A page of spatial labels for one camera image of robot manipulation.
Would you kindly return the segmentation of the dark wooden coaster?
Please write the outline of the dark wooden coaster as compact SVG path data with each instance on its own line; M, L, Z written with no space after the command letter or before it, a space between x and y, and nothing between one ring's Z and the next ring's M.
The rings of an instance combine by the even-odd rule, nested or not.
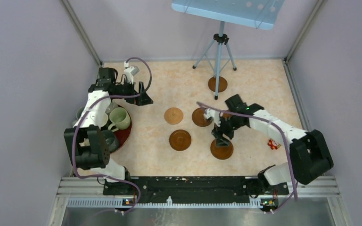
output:
M191 135L189 132L183 129L175 130L169 136L169 144L172 149L176 151L184 151L191 145Z
M231 116L232 116L232 115L229 114L229 113L223 113L223 114L222 114L222 117L225 118L225 119L230 118Z
M199 127L207 127L212 123L211 120L207 120L204 117L204 112L205 112L205 109L202 109L202 108L197 108L193 111L192 121L194 122L195 125L197 125Z
M215 158L219 160L226 160L232 156L234 147L231 142L229 146L217 146L216 140L213 140L210 145L210 151L212 156Z
M215 92L215 86L216 86L216 78L212 77L208 81L208 87L211 91ZM219 77L219 86L218 86L218 92L224 92L228 86L228 83L225 78L222 76Z

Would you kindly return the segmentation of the light wooden coaster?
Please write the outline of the light wooden coaster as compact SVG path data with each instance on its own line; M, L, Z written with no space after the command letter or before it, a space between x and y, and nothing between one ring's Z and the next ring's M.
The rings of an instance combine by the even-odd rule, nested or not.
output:
M180 123L183 119L183 112L177 107L168 108L164 113L164 119L171 125Z

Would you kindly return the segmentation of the dark grey cup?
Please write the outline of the dark grey cup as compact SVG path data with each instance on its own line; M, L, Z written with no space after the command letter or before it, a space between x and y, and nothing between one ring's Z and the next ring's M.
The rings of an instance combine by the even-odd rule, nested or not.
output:
M120 147L120 142L117 136L110 130L103 130L102 134L109 148L109 152L115 152Z

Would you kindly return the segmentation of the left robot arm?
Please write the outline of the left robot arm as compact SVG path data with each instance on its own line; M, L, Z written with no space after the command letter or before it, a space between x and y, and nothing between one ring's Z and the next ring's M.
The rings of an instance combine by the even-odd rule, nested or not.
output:
M139 188L131 181L126 167L117 164L110 158L109 146L106 142L101 128L106 115L106 109L113 99L125 99L127 103L137 106L150 105L153 100L147 94L152 80L145 87L139 82L139 89L135 90L135 83L118 83L118 71L114 68L99 68L98 78L88 89L88 100L84 107L82 116L75 127L64 131L65 144L69 153L74 174L85 179L78 173L78 169L98 169L96 178L105 179L120 194L128 194L132 187Z

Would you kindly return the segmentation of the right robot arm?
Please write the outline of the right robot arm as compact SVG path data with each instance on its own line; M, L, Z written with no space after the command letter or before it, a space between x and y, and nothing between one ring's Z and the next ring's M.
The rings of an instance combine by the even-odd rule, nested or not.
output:
M216 147L230 147L234 132L242 127L255 129L284 146L287 161L269 166L258 173L257 187L270 194L277 185L298 182L307 185L334 167L324 135L314 129L307 131L289 125L270 114L259 104L247 105L236 94L225 101L225 112L208 108L204 118L214 122L212 135Z

